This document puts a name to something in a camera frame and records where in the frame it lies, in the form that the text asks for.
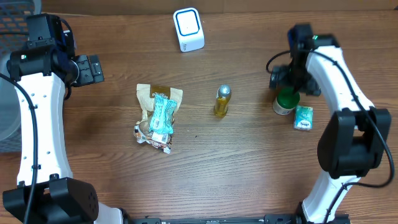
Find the white jar green lid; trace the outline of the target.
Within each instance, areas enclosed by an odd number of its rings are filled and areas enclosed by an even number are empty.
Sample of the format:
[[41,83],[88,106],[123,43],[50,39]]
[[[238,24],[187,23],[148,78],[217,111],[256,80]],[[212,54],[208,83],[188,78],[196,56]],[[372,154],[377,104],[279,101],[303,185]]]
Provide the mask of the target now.
[[290,114],[300,101],[300,93],[293,88],[283,88],[273,102],[273,110],[279,115]]

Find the green white tissue pack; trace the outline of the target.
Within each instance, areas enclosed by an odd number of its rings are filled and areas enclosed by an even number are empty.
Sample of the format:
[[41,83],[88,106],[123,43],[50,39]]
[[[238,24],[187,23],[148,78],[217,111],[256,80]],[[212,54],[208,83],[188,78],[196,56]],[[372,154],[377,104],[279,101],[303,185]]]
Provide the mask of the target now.
[[313,108],[297,105],[295,108],[294,129],[309,131],[313,127]]

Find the beige brown snack pouch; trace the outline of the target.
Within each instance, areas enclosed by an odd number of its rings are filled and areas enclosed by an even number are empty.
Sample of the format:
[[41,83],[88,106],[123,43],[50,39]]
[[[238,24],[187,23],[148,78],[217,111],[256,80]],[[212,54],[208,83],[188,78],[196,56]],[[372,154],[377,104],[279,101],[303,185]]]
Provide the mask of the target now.
[[150,84],[137,84],[136,96],[142,109],[142,118],[134,127],[134,136],[139,144],[148,143],[149,145],[163,151],[166,154],[171,152],[172,135],[174,134],[157,134],[149,131],[150,120],[154,112],[155,95],[161,95],[168,100],[177,102],[177,107],[172,118],[172,126],[174,128],[174,115],[180,108],[183,99],[183,91],[177,88]]

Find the yellow liquid bottle grey cap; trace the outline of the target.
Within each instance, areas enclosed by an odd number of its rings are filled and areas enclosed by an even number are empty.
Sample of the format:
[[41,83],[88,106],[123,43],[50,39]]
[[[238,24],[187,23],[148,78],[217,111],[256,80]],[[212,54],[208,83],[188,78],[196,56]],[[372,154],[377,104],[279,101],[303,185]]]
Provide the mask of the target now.
[[223,118],[227,114],[231,95],[232,92],[229,85],[224,84],[218,88],[216,93],[216,103],[214,106],[214,114],[217,117]]

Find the teal snack pack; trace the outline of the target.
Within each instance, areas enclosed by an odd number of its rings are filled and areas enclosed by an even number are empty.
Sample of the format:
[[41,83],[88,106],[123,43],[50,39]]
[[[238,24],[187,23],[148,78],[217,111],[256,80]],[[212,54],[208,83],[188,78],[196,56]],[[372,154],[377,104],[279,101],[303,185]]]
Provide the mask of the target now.
[[149,131],[157,134],[173,134],[172,118],[177,102],[168,100],[161,95],[155,95],[155,105],[150,120]]

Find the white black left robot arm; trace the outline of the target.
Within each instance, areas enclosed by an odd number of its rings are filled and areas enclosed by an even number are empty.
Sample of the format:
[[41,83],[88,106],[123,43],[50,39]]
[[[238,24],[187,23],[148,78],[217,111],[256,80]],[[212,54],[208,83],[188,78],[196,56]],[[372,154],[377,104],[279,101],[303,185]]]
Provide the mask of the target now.
[[28,41],[12,52],[4,76],[17,91],[22,131],[17,187],[3,192],[4,208],[23,223],[128,223],[124,210],[73,178],[66,155],[64,101],[73,87],[104,80],[99,58],[77,55],[71,27],[56,15],[26,22]]

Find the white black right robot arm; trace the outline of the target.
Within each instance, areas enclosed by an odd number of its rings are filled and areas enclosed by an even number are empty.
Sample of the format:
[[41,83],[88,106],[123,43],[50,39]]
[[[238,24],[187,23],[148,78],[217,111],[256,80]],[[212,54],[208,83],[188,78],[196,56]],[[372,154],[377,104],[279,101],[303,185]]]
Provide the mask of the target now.
[[350,188],[377,168],[383,157],[392,159],[387,145],[391,115],[365,96],[350,73],[334,35],[316,35],[310,24],[288,31],[287,65],[266,65],[269,86],[277,90],[273,109],[295,115],[297,129],[312,127],[312,109],[300,106],[300,94],[323,96],[330,111],[317,146],[322,169],[310,194],[292,215],[266,215],[266,223],[349,223],[336,210]]

